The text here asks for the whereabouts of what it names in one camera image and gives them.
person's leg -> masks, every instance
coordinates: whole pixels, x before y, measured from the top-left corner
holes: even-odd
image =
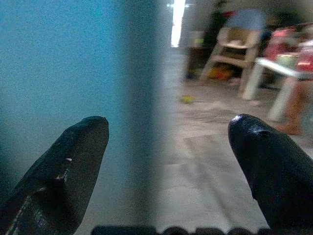
[[[300,114],[307,98],[312,96],[313,81],[301,81],[295,85],[286,106],[286,123],[276,129],[290,135],[300,134]]]

bare foot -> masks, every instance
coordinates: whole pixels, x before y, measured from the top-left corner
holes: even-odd
[[[296,125],[287,124],[283,126],[276,126],[275,128],[288,135],[300,135],[300,128]]]

white plastic table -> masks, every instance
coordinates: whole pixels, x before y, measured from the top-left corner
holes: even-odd
[[[313,72],[299,72],[297,70],[292,70],[290,68],[281,66],[266,58],[256,58],[251,76],[242,96],[243,99],[253,100],[255,98],[257,89],[262,81],[262,73],[264,68],[291,77],[290,79],[285,80],[285,83],[267,116],[267,119],[271,121],[281,121],[286,107],[286,102],[296,82],[299,79],[312,79]]]

teal wall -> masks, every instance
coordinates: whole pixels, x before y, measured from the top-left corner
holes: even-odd
[[[164,46],[155,2],[0,2],[0,205],[68,126],[100,115],[110,141],[81,234],[144,222]]]

gray floor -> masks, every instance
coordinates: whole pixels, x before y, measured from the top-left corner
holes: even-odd
[[[217,227],[227,232],[244,227],[256,232],[267,223],[231,151],[227,125],[239,113],[265,120],[277,92],[260,90],[261,104],[253,106],[237,98],[238,87],[229,83],[185,82],[186,58],[174,51],[167,61],[164,95],[171,123],[166,153],[159,162],[150,224],[158,231],[175,225],[189,231]],[[183,94],[194,96],[196,102],[180,102]],[[308,138],[294,140],[312,156]]]

